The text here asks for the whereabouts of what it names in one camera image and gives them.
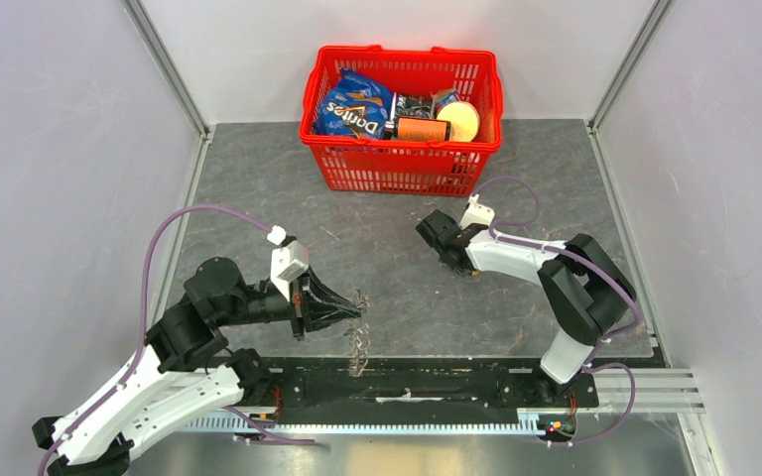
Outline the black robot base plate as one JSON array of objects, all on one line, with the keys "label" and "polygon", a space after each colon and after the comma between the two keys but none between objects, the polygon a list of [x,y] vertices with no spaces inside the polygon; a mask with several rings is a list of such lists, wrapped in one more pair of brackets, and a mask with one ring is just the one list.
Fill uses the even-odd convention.
[{"label": "black robot base plate", "polygon": [[533,358],[372,358],[358,378],[348,376],[346,358],[263,362],[270,377],[235,407],[273,411],[279,423],[510,422],[522,409],[597,409],[603,394],[591,374],[561,387],[546,383]]}]

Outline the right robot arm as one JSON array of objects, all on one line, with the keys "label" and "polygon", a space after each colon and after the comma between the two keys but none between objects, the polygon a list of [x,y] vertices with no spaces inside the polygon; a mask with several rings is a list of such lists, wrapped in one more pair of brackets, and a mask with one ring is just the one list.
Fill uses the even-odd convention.
[{"label": "right robot arm", "polygon": [[535,397],[544,405],[559,405],[572,394],[572,380],[624,314],[641,318],[629,279],[587,234],[568,241],[533,240],[482,220],[464,224],[439,210],[416,231],[455,273],[497,273],[542,288],[560,327],[533,379]]}]

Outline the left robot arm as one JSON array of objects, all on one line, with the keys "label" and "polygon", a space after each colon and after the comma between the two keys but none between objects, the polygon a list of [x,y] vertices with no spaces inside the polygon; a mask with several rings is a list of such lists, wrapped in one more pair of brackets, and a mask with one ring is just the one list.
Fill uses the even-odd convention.
[{"label": "left robot arm", "polygon": [[234,404],[276,403],[271,370],[252,348],[228,349],[224,326],[286,321],[301,340],[363,310],[300,268],[278,284],[245,282],[234,261],[201,263],[181,300],[146,330],[130,360],[84,404],[32,427],[41,475],[122,475],[185,424]]}]

